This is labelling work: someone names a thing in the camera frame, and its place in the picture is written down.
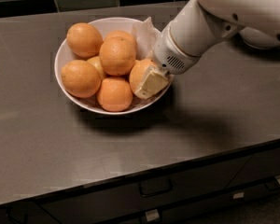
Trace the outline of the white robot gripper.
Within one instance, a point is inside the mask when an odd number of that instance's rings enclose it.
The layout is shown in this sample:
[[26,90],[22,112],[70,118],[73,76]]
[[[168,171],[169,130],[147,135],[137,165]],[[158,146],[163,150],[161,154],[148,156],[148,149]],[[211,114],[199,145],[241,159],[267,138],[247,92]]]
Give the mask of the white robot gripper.
[[[171,35],[171,24],[168,24],[157,37],[152,49],[152,57],[163,70],[173,75],[186,73],[200,60],[199,57],[188,55],[178,47]],[[135,95],[140,99],[149,99],[168,84],[169,77],[159,68],[150,66],[140,81]]]

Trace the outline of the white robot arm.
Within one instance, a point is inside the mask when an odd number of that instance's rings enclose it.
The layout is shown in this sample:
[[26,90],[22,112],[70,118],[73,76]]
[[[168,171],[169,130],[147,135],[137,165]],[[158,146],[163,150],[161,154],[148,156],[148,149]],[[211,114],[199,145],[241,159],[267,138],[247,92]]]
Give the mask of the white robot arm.
[[214,45],[244,28],[263,32],[280,45],[280,0],[189,0],[156,36],[149,67],[130,81],[134,94],[147,99],[187,72]]

